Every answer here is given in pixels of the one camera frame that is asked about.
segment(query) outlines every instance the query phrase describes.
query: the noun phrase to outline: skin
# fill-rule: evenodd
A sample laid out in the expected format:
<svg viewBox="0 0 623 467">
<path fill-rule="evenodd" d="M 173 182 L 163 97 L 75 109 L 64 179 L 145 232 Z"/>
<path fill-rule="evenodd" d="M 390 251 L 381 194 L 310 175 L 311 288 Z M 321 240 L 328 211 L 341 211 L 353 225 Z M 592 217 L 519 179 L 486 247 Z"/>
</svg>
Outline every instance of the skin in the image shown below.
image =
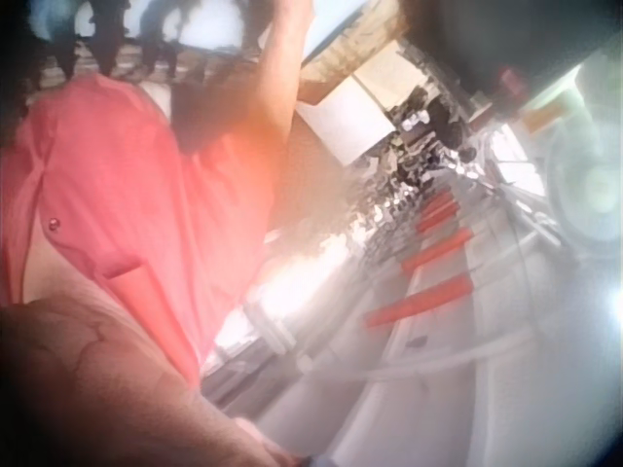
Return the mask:
<svg viewBox="0 0 623 467">
<path fill-rule="evenodd" d="M 279 163 L 312 0 L 275 0 L 240 138 Z M 3 380 L 76 465 L 295 466 L 301 459 L 189 388 L 144 332 L 45 240 L 35 219 L 23 302 L 2 309 Z"/>
</svg>

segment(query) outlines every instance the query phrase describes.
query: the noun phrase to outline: person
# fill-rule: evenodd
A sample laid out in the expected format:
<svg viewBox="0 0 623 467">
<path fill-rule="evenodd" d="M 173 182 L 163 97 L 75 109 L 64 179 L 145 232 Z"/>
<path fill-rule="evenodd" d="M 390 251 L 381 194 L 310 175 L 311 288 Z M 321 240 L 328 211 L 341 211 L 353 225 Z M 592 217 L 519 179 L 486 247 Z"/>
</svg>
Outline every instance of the person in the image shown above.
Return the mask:
<svg viewBox="0 0 623 467">
<path fill-rule="evenodd" d="M 0 160 L 4 449 L 302 465 L 198 383 L 262 260 L 312 16 L 312 0 L 275 0 L 245 117 L 190 155 L 148 89 L 80 76 L 31 106 Z"/>
</svg>

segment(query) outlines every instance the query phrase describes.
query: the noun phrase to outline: shirt button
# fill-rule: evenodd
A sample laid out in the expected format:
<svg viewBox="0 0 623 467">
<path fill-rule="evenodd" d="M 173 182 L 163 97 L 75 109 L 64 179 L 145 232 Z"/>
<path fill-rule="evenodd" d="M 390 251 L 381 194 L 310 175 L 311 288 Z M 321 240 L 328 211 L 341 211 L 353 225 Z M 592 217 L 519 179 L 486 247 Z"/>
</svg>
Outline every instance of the shirt button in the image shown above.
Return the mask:
<svg viewBox="0 0 623 467">
<path fill-rule="evenodd" d="M 52 232 L 55 232 L 58 230 L 59 227 L 60 221 L 56 217 L 50 219 L 50 222 L 48 223 L 48 229 L 50 229 Z"/>
</svg>

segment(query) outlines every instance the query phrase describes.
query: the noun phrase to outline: red shirt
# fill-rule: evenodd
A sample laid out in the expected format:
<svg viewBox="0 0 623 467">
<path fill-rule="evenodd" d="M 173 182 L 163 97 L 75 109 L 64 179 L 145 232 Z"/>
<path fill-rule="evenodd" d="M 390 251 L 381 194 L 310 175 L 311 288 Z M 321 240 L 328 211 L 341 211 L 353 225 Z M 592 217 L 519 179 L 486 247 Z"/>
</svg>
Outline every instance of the red shirt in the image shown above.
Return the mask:
<svg viewBox="0 0 623 467">
<path fill-rule="evenodd" d="M 3 155 L 5 301 L 21 302 L 36 214 L 191 383 L 261 262 L 275 164 L 243 135 L 191 157 L 132 85 L 88 75 L 41 98 Z"/>
</svg>

